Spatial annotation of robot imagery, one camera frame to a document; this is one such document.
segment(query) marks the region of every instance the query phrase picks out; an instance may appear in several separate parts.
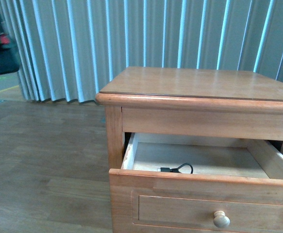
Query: charging cable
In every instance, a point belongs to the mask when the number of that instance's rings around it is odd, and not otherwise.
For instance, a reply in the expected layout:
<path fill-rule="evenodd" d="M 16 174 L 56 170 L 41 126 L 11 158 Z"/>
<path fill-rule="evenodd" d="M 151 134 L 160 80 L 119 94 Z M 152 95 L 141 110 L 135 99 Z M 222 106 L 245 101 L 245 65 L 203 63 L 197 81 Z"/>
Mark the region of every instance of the charging cable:
<path fill-rule="evenodd" d="M 179 169 L 184 167 L 184 166 L 190 166 L 191 167 L 191 174 L 193 174 L 193 167 L 191 164 L 189 163 L 185 163 L 185 164 L 182 164 L 180 165 L 179 167 L 177 168 L 169 168 L 169 167 L 161 167 L 161 172 L 175 172 L 175 173 L 181 173 L 179 172 Z"/>

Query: light blue curtain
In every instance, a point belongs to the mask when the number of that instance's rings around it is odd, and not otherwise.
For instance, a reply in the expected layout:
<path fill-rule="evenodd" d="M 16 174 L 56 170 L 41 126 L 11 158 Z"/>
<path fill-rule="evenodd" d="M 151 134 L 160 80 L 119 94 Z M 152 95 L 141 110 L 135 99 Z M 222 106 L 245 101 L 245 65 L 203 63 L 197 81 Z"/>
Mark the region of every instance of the light blue curtain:
<path fill-rule="evenodd" d="M 93 100 L 128 66 L 283 82 L 283 0 L 0 0 L 28 100 Z"/>

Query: drawer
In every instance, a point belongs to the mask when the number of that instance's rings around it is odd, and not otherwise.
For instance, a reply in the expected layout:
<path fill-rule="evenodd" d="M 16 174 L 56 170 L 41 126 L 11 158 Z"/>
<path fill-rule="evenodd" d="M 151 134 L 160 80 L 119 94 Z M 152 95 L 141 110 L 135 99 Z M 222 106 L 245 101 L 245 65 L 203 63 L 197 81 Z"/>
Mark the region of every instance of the drawer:
<path fill-rule="evenodd" d="M 133 133 L 109 174 L 114 233 L 283 233 L 283 155 L 264 140 Z"/>

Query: wooden nightstand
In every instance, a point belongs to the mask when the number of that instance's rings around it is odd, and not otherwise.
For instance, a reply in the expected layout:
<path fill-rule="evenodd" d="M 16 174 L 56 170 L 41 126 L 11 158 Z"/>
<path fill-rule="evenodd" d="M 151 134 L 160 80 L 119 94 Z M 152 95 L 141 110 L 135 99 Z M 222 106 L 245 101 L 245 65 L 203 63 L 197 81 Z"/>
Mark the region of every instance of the wooden nightstand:
<path fill-rule="evenodd" d="M 129 67 L 96 99 L 114 233 L 283 233 L 283 155 L 266 141 L 283 141 L 283 83 L 249 71 Z M 193 174 L 159 171 L 186 162 Z"/>

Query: wooden knob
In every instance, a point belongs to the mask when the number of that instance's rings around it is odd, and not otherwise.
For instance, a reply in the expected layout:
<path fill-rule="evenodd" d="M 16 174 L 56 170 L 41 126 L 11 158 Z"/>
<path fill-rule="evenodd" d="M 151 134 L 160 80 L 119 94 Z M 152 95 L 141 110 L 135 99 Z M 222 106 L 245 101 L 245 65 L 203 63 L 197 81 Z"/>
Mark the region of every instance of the wooden knob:
<path fill-rule="evenodd" d="M 214 212 L 214 225 L 219 228 L 224 228 L 229 226 L 230 219 L 225 216 L 225 212 L 218 210 Z"/>

